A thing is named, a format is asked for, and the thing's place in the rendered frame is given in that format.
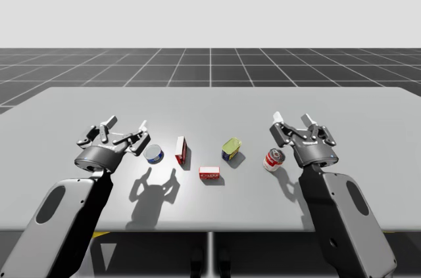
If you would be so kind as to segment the red and white carton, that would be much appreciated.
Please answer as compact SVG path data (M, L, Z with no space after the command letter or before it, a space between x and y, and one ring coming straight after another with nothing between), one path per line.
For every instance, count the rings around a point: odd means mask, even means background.
M187 154L187 142L184 136L179 136L176 141L175 157L179 165L184 165Z

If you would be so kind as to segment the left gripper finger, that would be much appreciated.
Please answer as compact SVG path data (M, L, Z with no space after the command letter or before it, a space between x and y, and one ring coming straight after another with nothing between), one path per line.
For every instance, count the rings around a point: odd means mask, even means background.
M109 130L117 123L117 117L111 116L108 120L99 125L89 126L76 141L79 147L90 147L94 145L107 144L109 142Z
M136 132L117 135L112 144L120 147L125 153L139 156L151 140L146 124L147 120L144 120Z

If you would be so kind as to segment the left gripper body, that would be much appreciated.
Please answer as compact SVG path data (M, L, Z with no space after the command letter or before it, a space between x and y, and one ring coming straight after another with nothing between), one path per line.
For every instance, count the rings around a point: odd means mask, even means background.
M120 165L128 145L89 145L75 158L74 164L88 172L114 173Z

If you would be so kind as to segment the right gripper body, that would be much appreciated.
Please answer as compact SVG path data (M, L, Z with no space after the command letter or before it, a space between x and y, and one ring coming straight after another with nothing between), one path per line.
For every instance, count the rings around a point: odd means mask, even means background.
M333 148L322 142L300 142L292 146L293 155L300 168L311 164L327 167L338 162L338 156Z

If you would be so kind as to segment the green and blue rectangular can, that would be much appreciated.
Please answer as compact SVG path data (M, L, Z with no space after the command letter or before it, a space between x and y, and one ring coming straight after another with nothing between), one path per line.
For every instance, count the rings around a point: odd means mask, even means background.
M225 161L230 161L238 153L240 146L241 141L236 137L232 137L222 146L222 158Z

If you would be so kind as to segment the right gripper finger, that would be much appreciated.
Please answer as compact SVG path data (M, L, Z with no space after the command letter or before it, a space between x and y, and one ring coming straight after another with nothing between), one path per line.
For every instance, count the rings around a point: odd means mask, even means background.
M326 126L320 126L308 114L301 116L301 120L310 132L310 138L313 141L321 140L329 146L336 146L336 142Z
M273 123L270 127L270 133L272 134L277 146L293 147L297 143L303 143L308 141L306 130L297 129L293 126L285 123L280 112L273 114Z

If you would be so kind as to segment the blue flat can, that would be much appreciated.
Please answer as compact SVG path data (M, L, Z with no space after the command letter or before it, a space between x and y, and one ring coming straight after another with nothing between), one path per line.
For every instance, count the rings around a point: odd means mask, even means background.
M162 160L164 153L159 145L150 145L143 151L143 155L148 163L156 164Z

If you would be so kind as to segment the red and white can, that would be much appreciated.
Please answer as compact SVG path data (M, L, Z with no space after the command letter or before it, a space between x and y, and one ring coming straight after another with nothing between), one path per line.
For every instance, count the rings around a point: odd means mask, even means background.
M280 149L270 149L263 160L263 167L269 171L276 171L285 161L285 154Z

